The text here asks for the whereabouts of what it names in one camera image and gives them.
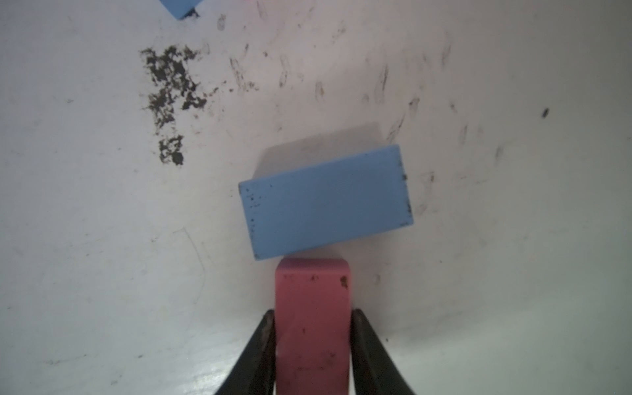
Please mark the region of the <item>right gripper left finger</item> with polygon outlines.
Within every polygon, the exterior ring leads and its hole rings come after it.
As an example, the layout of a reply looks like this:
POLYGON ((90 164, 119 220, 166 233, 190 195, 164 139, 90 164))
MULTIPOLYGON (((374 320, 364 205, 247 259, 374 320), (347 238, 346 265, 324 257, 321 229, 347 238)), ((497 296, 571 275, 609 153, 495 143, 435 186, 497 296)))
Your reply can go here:
POLYGON ((268 310, 245 349, 225 378, 217 395, 272 395, 276 382, 276 330, 274 310, 268 310))

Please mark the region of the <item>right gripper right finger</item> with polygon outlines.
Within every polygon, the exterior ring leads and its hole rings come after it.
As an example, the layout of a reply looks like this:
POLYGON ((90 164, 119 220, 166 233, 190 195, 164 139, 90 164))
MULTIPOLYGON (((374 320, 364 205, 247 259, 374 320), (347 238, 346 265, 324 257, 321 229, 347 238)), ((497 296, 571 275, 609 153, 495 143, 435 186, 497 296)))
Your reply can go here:
POLYGON ((356 394, 415 394, 361 309, 352 311, 351 352, 356 394))

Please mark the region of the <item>pink block cluster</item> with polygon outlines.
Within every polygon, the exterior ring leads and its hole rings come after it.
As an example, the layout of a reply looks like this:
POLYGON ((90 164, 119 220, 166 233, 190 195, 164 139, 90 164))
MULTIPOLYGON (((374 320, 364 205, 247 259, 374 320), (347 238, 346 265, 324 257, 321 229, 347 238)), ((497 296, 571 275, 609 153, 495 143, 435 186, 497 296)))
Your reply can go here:
POLYGON ((351 270, 334 258, 283 258, 275 273, 276 392, 348 394, 351 270))

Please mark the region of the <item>blue block cluster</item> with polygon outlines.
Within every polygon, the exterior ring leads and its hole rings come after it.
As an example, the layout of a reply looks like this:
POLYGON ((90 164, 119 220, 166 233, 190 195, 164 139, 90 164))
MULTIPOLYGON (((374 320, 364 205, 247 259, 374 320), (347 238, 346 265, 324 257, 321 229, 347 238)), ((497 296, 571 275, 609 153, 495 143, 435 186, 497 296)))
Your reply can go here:
POLYGON ((414 223, 397 145, 243 181, 239 192, 256 260, 414 223))

